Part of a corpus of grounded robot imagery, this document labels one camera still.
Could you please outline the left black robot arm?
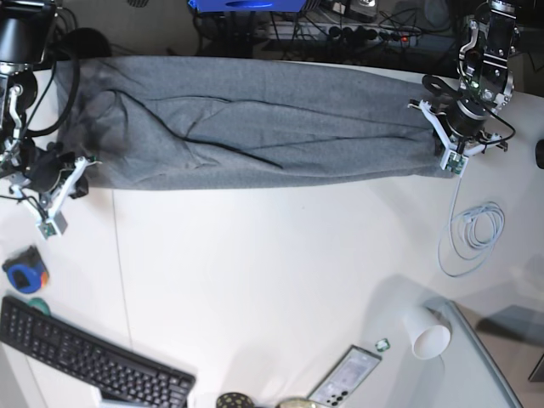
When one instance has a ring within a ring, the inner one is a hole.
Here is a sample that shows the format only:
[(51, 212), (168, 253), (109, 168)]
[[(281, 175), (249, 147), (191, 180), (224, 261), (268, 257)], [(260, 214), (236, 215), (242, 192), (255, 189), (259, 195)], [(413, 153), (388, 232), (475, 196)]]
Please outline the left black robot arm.
[(499, 117), (514, 91), (508, 60), (519, 40), (516, 1), (486, 1), (467, 23), (467, 41), (458, 51), (458, 88), (426, 75), (424, 87), (434, 100), (418, 108), (436, 118), (452, 143), (500, 145), (515, 135), (512, 125)]

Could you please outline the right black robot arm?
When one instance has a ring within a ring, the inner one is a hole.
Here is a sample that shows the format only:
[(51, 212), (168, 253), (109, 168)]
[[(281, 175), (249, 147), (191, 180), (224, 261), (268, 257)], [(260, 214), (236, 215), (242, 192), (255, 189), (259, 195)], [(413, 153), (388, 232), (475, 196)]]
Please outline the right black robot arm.
[[(63, 151), (60, 142), (43, 150), (35, 139), (60, 129), (73, 107), (80, 83), (80, 61), (74, 51), (53, 40), (60, 1), (1, 2), (1, 176), (18, 174), (23, 186), (41, 196), (52, 196), (67, 187), (67, 195), (88, 193), (88, 181), (77, 174), (78, 157)], [(31, 106), (38, 107), (38, 84), (34, 70), (44, 63), (56, 73), (64, 55), (71, 62), (71, 86), (65, 107), (53, 124), (32, 130)]]

